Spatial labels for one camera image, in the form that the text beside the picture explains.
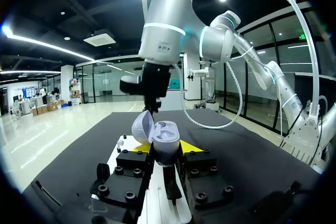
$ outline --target cardboard box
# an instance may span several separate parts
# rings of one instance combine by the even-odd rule
[[[41,115],[43,113],[42,112],[42,107],[37,107],[36,110],[37,110],[38,115]]]
[[[37,115],[37,109],[36,108],[32,108],[32,114],[33,114],[33,116]]]
[[[60,104],[60,105],[64,104],[64,100],[58,100],[58,101],[57,101],[57,105],[59,105],[59,104]]]
[[[42,108],[42,114],[48,112],[48,108],[46,105],[42,105],[41,108]]]
[[[47,104],[47,110],[48,111],[55,111],[55,110],[57,110],[57,103],[56,102],[49,102]]]

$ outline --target white column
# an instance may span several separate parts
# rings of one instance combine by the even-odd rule
[[[201,78],[194,77],[194,80],[188,80],[188,69],[200,69],[200,57],[193,54],[185,54],[183,57],[184,67],[184,99],[186,100],[200,100],[201,99]]]
[[[64,103],[70,101],[69,81],[73,78],[74,67],[65,65],[61,67],[61,92]]]

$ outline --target black table surface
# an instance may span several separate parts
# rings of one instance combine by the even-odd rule
[[[223,125],[229,119],[208,109],[188,111],[196,121],[206,125]],[[89,187],[96,179],[98,163],[106,163],[119,137],[131,135],[131,126],[139,112],[111,113],[79,137],[40,172],[23,192],[31,204],[47,219],[53,213],[37,196],[38,180],[62,204],[90,197]],[[177,124],[182,140],[217,157],[222,178],[234,186],[235,205],[250,207],[269,193],[287,190],[294,180],[303,189],[312,188],[319,175],[273,143],[238,123],[221,130],[209,130],[193,124],[183,111],[164,111],[155,121]]]

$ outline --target person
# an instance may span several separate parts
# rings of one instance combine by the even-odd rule
[[[44,86],[40,90],[40,95],[42,95],[43,104],[47,104],[47,95]]]

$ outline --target white floor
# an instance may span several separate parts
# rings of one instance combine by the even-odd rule
[[[196,101],[186,101],[192,109]],[[140,112],[142,101],[81,104],[42,115],[24,115],[20,120],[8,114],[0,117],[0,145],[4,172],[19,191],[54,160],[66,147],[112,112]],[[227,111],[230,119],[235,116]],[[237,122],[279,145],[280,136],[249,120]]]

